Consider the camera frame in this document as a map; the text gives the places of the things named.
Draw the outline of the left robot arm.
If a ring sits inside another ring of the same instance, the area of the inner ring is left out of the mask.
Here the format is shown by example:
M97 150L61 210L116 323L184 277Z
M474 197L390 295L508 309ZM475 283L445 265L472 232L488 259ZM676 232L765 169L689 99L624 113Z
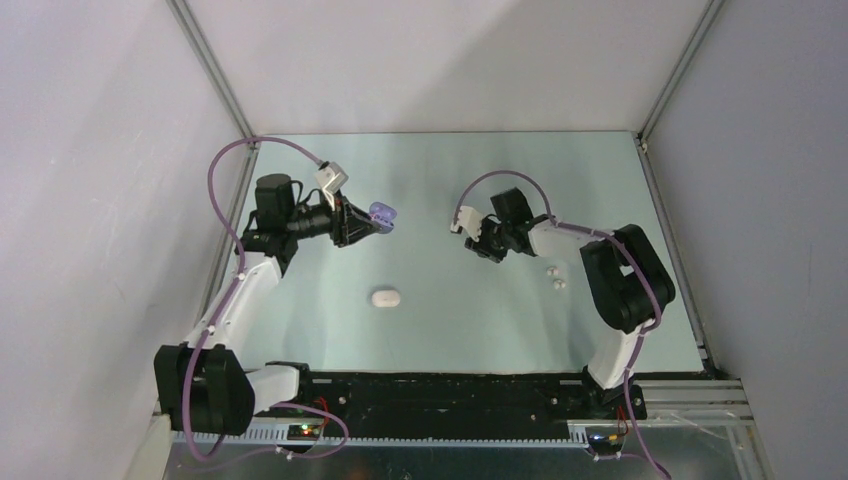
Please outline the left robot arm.
M269 362L252 372L242 366L259 307L283 279L300 241L327 236L335 246L346 247L390 233L397 217L381 202L366 210L351 203L327 169L316 178L321 197L315 204L296 200L297 182L286 174L256 181L255 208L235 246L237 265L229 285L182 342L157 351L160 408L173 430L237 436L255 415L277 405L297 417L314 408L316 390L302 380L305 366Z

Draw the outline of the purple earbud charging case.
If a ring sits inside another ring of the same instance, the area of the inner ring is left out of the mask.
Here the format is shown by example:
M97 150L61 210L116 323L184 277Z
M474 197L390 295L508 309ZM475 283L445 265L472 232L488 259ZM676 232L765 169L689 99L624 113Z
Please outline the purple earbud charging case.
M381 234L388 234L394 230L397 211L393 207L382 202L373 202L369 206L368 214L370 219L378 225Z

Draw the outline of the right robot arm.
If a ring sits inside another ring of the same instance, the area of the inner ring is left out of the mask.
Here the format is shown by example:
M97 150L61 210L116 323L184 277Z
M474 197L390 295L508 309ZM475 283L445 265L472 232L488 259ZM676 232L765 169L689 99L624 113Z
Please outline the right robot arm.
M671 275L638 225L604 231L563 223L550 213L536 215L518 188L490 201L490 215L464 204L455 209L450 230L465 234L468 250L495 263L510 252L580 261L608 331L586 367L593 383L583 388L581 402L593 417L610 416L622 403L618 387L631 372L641 342L676 298Z

